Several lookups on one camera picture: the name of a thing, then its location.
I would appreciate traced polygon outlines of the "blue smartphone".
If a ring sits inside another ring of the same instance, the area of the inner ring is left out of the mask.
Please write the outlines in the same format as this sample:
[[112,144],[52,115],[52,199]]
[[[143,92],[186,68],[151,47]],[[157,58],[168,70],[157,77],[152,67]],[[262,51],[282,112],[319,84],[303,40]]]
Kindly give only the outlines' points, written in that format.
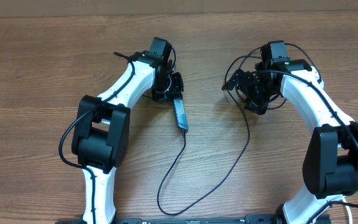
[[182,130],[188,131],[188,123],[185,113],[185,107],[184,107],[183,100],[181,98],[175,98],[173,100],[173,109],[174,109],[177,127]]

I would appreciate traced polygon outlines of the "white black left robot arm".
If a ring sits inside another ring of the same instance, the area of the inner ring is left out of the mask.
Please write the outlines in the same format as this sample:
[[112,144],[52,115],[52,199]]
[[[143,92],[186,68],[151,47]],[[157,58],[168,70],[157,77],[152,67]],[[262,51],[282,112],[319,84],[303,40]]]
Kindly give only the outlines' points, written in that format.
[[78,223],[114,223],[114,179],[129,146],[131,109],[151,90],[152,100],[173,104],[178,129],[188,131],[183,104],[183,80],[175,71],[175,50],[165,39],[154,37],[143,52],[126,56],[127,68],[116,83],[98,96],[79,102],[71,151],[85,176],[86,208]]

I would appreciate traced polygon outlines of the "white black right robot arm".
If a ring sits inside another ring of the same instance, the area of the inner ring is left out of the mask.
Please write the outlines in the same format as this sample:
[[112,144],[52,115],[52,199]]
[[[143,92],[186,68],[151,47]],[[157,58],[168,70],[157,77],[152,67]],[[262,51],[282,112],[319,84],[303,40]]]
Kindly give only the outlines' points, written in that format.
[[333,205],[351,208],[346,197],[358,191],[358,122],[345,114],[324,91],[312,59],[293,60],[287,43],[259,47],[259,62],[244,71],[246,57],[229,66],[222,89],[237,93],[242,112],[263,115],[278,97],[289,101],[307,125],[311,139],[303,161],[303,186],[271,215],[248,215],[247,223],[329,223]]

